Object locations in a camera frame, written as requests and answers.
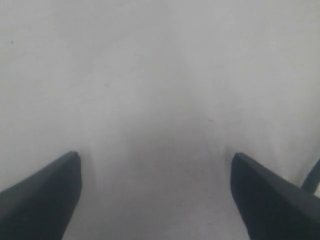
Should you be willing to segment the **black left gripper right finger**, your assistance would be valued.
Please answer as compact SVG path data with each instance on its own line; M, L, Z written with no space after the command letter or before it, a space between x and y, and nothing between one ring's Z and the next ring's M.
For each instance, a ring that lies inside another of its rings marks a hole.
M320 164L298 187L244 153L231 162L230 190L252 240L320 238Z

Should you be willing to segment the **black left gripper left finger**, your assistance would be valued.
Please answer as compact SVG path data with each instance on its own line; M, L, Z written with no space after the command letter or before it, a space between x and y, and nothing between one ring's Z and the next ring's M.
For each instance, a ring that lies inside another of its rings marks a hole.
M70 151L1 191L0 238L61 240L81 191L81 158Z

